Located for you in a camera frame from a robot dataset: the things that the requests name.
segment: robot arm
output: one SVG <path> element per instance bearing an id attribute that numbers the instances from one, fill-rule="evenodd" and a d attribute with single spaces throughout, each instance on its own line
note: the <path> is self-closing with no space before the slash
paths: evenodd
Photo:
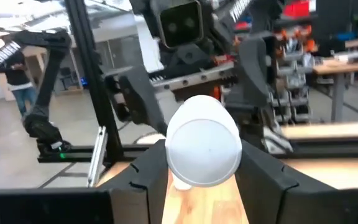
<path id="1" fill-rule="evenodd" d="M 52 148 L 62 147 L 67 142 L 62 140 L 58 128 L 49 123 L 49 104 L 60 63 L 70 49 L 71 38 L 65 30 L 54 34 L 27 30 L 18 32 L 10 43 L 0 49 L 0 72 L 5 69 L 1 65 L 26 46 L 46 48 L 48 60 L 35 105 L 23 117 L 23 125 L 30 137 L 37 138 L 39 144 L 48 144 Z"/>

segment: camera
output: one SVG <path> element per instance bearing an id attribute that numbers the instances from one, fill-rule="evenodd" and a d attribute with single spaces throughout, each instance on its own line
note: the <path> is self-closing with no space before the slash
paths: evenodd
<path id="1" fill-rule="evenodd" d="M 160 11 L 158 23 L 163 44 L 172 49 L 204 37 L 200 2 L 192 1 Z"/>

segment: concrete floor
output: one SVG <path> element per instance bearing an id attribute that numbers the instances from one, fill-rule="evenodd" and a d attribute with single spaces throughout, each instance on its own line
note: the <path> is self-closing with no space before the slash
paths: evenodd
<path id="1" fill-rule="evenodd" d="M 318 92 L 311 91 L 310 105 L 315 120 L 330 120 L 331 99 Z M 170 117 L 172 104 L 161 100 L 163 111 Z M 358 109 L 358 83 L 345 94 L 345 102 Z M 358 113 L 343 107 L 344 121 L 358 121 Z M 63 137 L 74 145 L 92 145 L 98 124 L 89 94 L 59 96 L 52 100 L 50 120 L 62 132 Z M 139 136 L 152 132 L 148 126 L 136 126 L 130 123 L 120 131 L 123 143 L 133 143 Z M 0 101 L 0 189 L 40 187 L 65 169 L 70 177 L 57 177 L 47 187 L 80 187 L 86 185 L 85 175 L 89 164 L 39 164 L 36 160 L 39 152 L 35 140 L 24 131 L 16 102 Z"/>

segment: white plastic cup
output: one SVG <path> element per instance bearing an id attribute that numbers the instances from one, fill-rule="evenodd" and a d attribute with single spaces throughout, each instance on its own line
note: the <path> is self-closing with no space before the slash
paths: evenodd
<path id="1" fill-rule="evenodd" d="M 153 133 L 153 134 L 141 137 L 138 141 L 136 141 L 136 144 L 154 144 L 158 140 L 161 140 L 161 139 L 165 139 L 165 136 L 162 134 Z M 191 189 L 190 184 L 184 183 L 175 174 L 172 174 L 172 179 L 173 179 L 172 180 L 173 186 L 177 190 L 190 190 Z"/>
<path id="2" fill-rule="evenodd" d="M 205 95 L 179 107 L 169 122 L 165 148 L 175 176 L 195 187 L 212 187 L 230 178 L 242 151 L 233 118 L 218 100 Z"/>

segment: workbench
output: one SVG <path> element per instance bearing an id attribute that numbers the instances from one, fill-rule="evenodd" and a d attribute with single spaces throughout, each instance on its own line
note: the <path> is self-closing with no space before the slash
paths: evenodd
<path id="1" fill-rule="evenodd" d="M 346 63 L 333 58 L 323 60 L 323 64 L 313 67 L 317 75 L 333 75 L 334 91 L 331 105 L 331 121 L 342 121 L 342 106 L 345 92 L 345 76 L 347 73 L 358 72 L 358 63 Z"/>
<path id="2" fill-rule="evenodd" d="M 358 137 L 358 123 L 289 126 L 283 133 L 290 139 Z M 161 137 L 149 139 L 149 144 Z M 297 159 L 284 161 L 289 166 L 337 189 L 358 188 L 358 159 Z M 118 163 L 101 179 L 109 180 L 125 169 L 128 163 Z M 172 184 L 169 172 L 163 224 L 239 224 L 248 223 L 236 180 L 210 187 L 193 187 L 180 192 Z"/>

